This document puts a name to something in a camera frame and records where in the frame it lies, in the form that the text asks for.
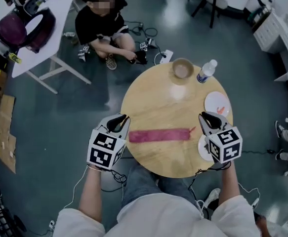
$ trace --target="floor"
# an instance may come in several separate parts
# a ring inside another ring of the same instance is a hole
[[[276,137],[273,122],[288,117],[288,88],[276,83],[279,69],[274,57],[260,50],[250,27],[243,20],[221,16],[210,29],[210,7],[195,18],[190,15],[200,0],[127,0],[122,11],[125,20],[142,21],[158,29],[156,42],[161,50],[174,51],[173,59],[184,57],[202,66],[211,59],[218,61],[215,77],[225,88],[234,113],[234,125],[241,132],[245,151],[265,152],[288,145]],[[74,31],[76,12],[67,20],[66,31]],[[142,42],[144,38],[135,37]],[[153,65],[157,51],[148,51],[146,66],[131,66],[118,59],[118,69],[106,69],[94,53],[86,63],[77,58],[79,47],[63,39],[60,57],[92,81],[87,85],[69,72],[50,79],[58,95],[36,83],[27,75],[10,78],[6,94],[16,97],[11,133],[17,138],[16,175],[0,162],[0,188],[3,202],[17,214],[27,228],[37,233],[48,229],[50,220],[72,199],[73,187],[85,169],[91,131],[106,116],[120,111],[123,97],[134,79]],[[34,69],[43,74],[49,63]],[[127,174],[133,159],[123,159],[116,170]],[[261,193],[256,209],[267,219],[283,224],[288,219],[288,169],[286,162],[272,155],[244,154],[236,160],[239,182]],[[198,199],[220,185],[219,172],[199,175],[193,185]],[[119,185],[110,173],[102,176],[104,189]],[[76,192],[73,207],[79,203],[82,185]],[[257,193],[244,193],[253,202]],[[116,224],[121,208],[121,190],[103,193],[103,224],[107,230]]]

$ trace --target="red towel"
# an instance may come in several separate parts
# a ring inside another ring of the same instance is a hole
[[[160,129],[146,131],[131,131],[128,133],[129,141],[142,143],[150,141],[189,140],[190,130],[187,128]]]

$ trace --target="bottle cap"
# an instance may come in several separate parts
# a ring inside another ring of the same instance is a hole
[[[217,67],[217,61],[216,60],[211,60],[210,63],[214,68]]]

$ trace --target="sneaker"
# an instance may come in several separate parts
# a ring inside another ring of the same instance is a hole
[[[106,59],[106,66],[109,70],[115,70],[117,67],[116,61],[112,54],[110,54]]]
[[[206,199],[205,202],[204,202],[204,207],[205,207],[205,208],[208,208],[208,205],[209,205],[210,203],[212,203],[213,201],[215,201],[215,200],[217,200],[217,199],[219,198],[219,194],[220,194],[220,193],[221,193],[221,189],[220,189],[220,188],[216,188],[216,189],[212,190],[212,191],[209,193],[207,199]]]
[[[274,126],[275,126],[275,128],[276,128],[276,132],[277,132],[278,138],[281,138],[281,134],[282,134],[282,132],[284,131],[284,127],[281,126],[278,121],[275,121],[275,122],[274,122]]]
[[[277,154],[276,154],[276,160],[281,160],[280,154],[284,151],[284,149],[281,149]]]

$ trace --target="black t-shirt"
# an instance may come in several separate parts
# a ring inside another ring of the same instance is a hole
[[[115,7],[110,13],[101,17],[86,6],[76,17],[76,32],[81,45],[90,43],[98,38],[97,35],[111,37],[124,25],[120,10],[127,6],[125,0],[115,0]]]

